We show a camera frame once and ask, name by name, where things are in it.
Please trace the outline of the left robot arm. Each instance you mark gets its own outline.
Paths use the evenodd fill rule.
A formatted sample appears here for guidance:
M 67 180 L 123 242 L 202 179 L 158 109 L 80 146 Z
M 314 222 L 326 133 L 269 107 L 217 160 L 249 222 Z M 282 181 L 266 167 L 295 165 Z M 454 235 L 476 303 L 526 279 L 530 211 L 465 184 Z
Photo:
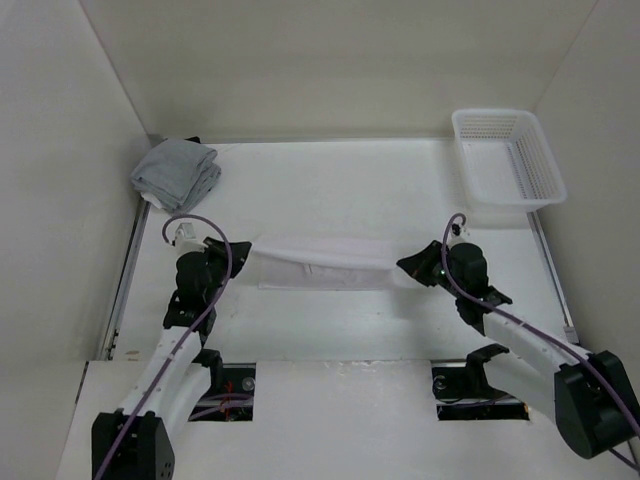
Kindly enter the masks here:
M 177 237 L 174 246 L 176 288 L 158 345 L 128 396 L 93 422 L 95 479 L 172 478 L 174 438 L 201 398 L 223 390 L 221 355 L 205 344 L 216 320 L 215 304 L 244 267 L 252 245 Z

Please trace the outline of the white tank top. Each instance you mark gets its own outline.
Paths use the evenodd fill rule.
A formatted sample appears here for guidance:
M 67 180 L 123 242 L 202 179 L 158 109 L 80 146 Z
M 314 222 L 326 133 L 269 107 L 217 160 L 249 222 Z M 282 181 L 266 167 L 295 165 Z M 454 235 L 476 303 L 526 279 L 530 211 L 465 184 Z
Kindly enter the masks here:
M 392 243 L 344 237 L 262 236 L 259 286 L 281 290 L 368 291 L 395 287 Z

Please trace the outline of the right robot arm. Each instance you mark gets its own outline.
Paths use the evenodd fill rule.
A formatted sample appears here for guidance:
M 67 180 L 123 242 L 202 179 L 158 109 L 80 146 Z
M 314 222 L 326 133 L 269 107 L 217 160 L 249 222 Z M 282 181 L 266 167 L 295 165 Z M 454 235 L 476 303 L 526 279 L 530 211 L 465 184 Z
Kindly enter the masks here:
M 517 398 L 549 418 L 584 459 L 638 436 L 639 402 L 621 360 L 516 319 L 511 299 L 490 284 L 478 246 L 433 241 L 396 265 L 419 284 L 450 293 L 461 319 L 490 340 L 466 358 L 467 397 Z

